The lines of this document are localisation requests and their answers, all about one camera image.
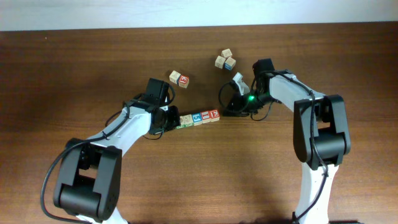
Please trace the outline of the wooden block green N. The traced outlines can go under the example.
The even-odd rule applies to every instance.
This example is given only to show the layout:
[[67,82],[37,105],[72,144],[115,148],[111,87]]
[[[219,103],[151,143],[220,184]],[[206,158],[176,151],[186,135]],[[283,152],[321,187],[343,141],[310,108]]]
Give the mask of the wooden block green N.
[[182,118],[183,118],[183,126],[185,128],[193,126],[193,118],[191,114],[182,116]]

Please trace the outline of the wooden block red I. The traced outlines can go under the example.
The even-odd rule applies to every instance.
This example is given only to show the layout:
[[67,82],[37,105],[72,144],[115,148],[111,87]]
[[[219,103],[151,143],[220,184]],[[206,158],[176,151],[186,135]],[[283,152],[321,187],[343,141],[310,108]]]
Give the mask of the wooden block red I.
[[201,115],[201,120],[202,120],[203,124],[209,123],[211,121],[211,116],[210,116],[209,111],[202,111],[200,113],[200,115]]

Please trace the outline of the wooden block blue 5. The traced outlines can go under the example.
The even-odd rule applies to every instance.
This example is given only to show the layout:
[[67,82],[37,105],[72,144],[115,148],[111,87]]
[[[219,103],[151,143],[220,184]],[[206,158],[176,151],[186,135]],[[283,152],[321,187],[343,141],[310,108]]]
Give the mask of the wooden block blue 5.
[[203,120],[201,118],[201,114],[200,113],[192,114],[192,120],[193,120],[193,125],[194,126],[198,126],[198,125],[201,125],[203,123]]

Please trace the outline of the wooden block green R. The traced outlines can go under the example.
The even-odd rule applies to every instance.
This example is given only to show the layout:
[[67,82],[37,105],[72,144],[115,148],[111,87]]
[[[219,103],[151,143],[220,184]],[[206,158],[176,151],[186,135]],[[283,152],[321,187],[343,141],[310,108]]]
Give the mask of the wooden block green R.
[[219,121],[220,120],[220,112],[217,109],[209,110],[209,115],[211,118],[211,122]]

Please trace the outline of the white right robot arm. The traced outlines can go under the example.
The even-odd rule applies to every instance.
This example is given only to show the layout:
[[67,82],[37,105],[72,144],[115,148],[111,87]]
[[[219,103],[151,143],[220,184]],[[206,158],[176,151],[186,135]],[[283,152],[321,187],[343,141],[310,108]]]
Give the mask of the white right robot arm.
[[252,117],[274,103],[293,112],[293,146],[302,164],[302,181],[291,222],[329,223],[333,179],[351,150],[343,97],[313,90],[290,70],[275,69],[269,58],[258,60],[252,70],[251,85],[245,84],[240,73],[227,82],[235,93],[228,105],[222,106],[223,114]]

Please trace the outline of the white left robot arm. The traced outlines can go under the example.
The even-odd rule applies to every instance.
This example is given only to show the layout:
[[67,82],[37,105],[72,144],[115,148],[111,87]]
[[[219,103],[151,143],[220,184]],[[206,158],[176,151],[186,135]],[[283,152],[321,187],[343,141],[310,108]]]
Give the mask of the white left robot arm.
[[117,209],[122,158],[146,134],[155,140],[180,125],[173,87],[150,78],[145,92],[124,102],[98,134],[72,138],[50,166],[60,170],[53,204],[71,223],[126,223]]

